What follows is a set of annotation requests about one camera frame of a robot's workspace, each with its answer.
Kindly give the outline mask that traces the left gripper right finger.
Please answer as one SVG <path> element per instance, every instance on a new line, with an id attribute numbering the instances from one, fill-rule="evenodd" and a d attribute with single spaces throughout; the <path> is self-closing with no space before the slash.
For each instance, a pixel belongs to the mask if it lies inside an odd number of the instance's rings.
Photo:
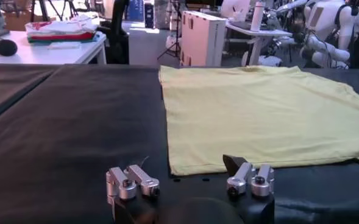
<path id="1" fill-rule="evenodd" d="M 223 155 L 222 160 L 229 174 L 226 188 L 230 197 L 243 195 L 248 188 L 256 197 L 274 193 L 274 169 L 269 164 L 256 169 L 242 157 Z"/>

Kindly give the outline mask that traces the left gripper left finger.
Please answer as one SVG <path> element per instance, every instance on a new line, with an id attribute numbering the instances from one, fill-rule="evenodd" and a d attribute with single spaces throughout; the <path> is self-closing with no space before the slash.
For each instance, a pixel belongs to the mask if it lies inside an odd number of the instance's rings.
<path id="1" fill-rule="evenodd" d="M 136 198 L 138 190 L 147 199 L 155 200 L 160 196 L 160 182 L 148 175 L 142 166 L 148 159 L 146 156 L 139 164 L 131 164 L 124 170 L 120 167 L 109 168 L 105 173 L 107 203 L 115 204 L 115 199 L 123 201 Z"/>

